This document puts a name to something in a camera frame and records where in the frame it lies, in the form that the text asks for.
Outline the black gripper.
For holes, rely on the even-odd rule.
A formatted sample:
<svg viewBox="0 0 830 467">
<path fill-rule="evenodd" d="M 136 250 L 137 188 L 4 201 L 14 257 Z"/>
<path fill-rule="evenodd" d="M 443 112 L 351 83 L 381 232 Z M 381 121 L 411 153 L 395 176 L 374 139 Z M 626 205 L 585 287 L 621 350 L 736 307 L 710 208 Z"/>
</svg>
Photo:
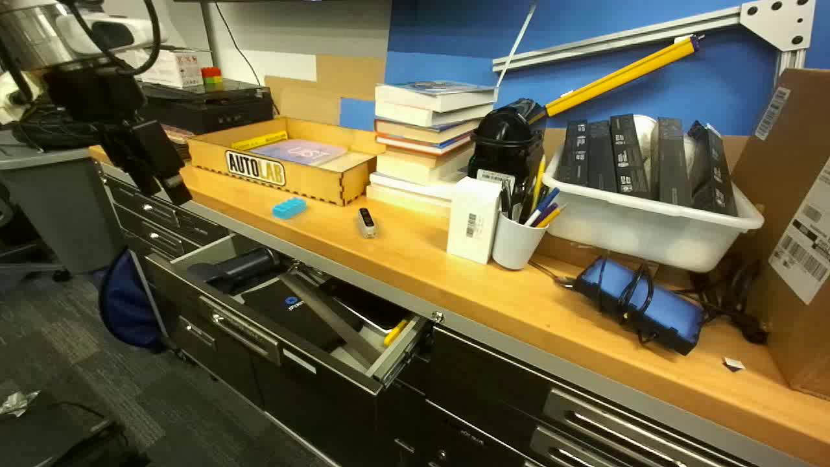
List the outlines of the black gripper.
<svg viewBox="0 0 830 467">
<path fill-rule="evenodd" d="M 109 160 L 128 170 L 144 195 L 166 191 L 175 205 L 192 200 L 180 176 L 185 157 L 157 118 L 103 125 L 100 139 Z"/>
</svg>

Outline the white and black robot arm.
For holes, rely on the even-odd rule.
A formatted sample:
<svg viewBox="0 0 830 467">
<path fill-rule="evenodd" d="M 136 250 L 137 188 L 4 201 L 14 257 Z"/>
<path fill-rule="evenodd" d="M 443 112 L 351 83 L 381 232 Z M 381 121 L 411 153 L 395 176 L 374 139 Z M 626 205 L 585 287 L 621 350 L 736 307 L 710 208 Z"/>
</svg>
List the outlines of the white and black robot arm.
<svg viewBox="0 0 830 467">
<path fill-rule="evenodd" d="M 28 103 L 14 134 L 44 151 L 102 144 L 144 195 L 190 200 L 185 157 L 145 113 L 137 83 L 164 45 L 153 0 L 112 14 L 102 0 L 0 0 L 0 56 Z"/>
</svg>

